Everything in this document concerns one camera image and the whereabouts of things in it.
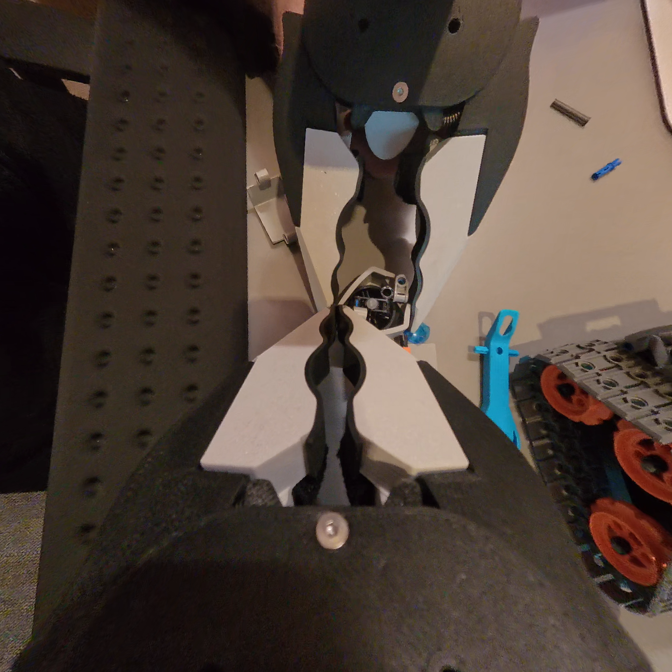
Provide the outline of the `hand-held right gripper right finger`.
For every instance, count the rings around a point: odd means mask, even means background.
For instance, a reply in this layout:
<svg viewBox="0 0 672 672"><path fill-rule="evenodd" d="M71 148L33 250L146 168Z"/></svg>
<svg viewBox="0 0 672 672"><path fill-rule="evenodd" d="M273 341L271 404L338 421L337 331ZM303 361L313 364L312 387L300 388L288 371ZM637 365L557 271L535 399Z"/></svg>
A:
<svg viewBox="0 0 672 672"><path fill-rule="evenodd" d="M419 362L362 318L347 344L363 373L353 397L361 473L385 494L407 477L466 470L468 458Z"/></svg>

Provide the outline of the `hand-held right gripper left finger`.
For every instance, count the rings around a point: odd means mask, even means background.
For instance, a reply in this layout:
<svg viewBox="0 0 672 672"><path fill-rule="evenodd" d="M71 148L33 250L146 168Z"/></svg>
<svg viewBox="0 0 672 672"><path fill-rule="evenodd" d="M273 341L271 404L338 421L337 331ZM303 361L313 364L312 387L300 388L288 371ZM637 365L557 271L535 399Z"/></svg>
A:
<svg viewBox="0 0 672 672"><path fill-rule="evenodd" d="M248 475L278 493L305 478L318 488L327 445L318 386L329 372L329 318L311 316L255 359L214 433L204 470Z"/></svg>

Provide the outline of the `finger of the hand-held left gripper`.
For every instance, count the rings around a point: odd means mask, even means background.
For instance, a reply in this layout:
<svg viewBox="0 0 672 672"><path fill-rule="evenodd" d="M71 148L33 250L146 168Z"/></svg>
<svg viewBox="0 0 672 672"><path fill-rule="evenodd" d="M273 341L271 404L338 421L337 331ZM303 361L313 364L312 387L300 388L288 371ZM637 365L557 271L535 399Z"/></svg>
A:
<svg viewBox="0 0 672 672"><path fill-rule="evenodd" d="M342 228L354 208L361 168L337 132L308 128L303 172L303 259L317 310L339 294Z"/></svg>
<svg viewBox="0 0 672 672"><path fill-rule="evenodd" d="M424 322L468 243L486 138L477 133L444 140L418 169L411 331Z"/></svg>

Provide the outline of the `grey toy wheel frame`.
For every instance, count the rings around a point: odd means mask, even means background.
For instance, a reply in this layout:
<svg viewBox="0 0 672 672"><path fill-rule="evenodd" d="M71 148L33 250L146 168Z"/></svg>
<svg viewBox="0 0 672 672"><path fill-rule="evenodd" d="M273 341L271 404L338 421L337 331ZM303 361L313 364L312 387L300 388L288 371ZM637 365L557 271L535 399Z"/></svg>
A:
<svg viewBox="0 0 672 672"><path fill-rule="evenodd" d="M406 275L370 267L344 290L339 306L349 307L385 335L396 337L409 328L409 288Z"/></svg>

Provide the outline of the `blue toy wrench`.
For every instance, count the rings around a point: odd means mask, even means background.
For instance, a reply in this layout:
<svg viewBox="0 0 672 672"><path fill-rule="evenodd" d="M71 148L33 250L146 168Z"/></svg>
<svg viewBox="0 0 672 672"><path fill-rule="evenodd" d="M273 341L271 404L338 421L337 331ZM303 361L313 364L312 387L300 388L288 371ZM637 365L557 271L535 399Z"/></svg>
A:
<svg viewBox="0 0 672 672"><path fill-rule="evenodd" d="M474 348L483 359L481 410L505 434L517 449L521 441L509 403L509 361L519 352L510 347L519 313L501 310L488 331L484 344Z"/></svg>

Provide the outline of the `small black toy pin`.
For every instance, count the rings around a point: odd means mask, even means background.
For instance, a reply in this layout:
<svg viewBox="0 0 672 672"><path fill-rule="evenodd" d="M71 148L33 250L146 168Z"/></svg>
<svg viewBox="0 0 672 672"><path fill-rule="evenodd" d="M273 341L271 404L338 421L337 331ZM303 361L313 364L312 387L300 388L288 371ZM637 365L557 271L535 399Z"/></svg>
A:
<svg viewBox="0 0 672 672"><path fill-rule="evenodd" d="M591 120L588 115L585 115L559 99L555 99L550 104L550 108L581 128L585 127Z"/></svg>

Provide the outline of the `black perforated mat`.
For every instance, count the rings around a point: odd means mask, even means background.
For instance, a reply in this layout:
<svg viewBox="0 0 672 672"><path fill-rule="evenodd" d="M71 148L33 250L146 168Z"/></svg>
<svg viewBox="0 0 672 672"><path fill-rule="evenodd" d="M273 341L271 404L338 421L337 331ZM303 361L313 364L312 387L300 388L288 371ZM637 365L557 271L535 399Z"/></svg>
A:
<svg viewBox="0 0 672 672"><path fill-rule="evenodd" d="M245 73L198 1L102 1L33 631L151 446L248 357Z"/></svg>

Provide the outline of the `grey orange tracked toy robot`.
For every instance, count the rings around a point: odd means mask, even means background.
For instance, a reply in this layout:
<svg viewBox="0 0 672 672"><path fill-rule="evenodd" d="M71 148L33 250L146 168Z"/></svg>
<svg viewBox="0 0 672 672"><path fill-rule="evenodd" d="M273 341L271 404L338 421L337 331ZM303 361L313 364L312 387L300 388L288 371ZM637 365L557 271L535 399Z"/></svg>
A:
<svg viewBox="0 0 672 672"><path fill-rule="evenodd" d="M592 581L628 611L671 613L671 325L523 357L511 391Z"/></svg>

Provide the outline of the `white book stand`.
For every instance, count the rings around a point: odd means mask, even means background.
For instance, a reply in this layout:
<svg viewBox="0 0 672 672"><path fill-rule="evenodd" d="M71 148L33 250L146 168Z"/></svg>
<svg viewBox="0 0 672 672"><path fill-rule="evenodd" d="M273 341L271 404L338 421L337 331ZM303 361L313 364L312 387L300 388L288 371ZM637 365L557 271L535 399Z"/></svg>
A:
<svg viewBox="0 0 672 672"><path fill-rule="evenodd" d="M671 1L641 1L660 114L671 132Z"/></svg>

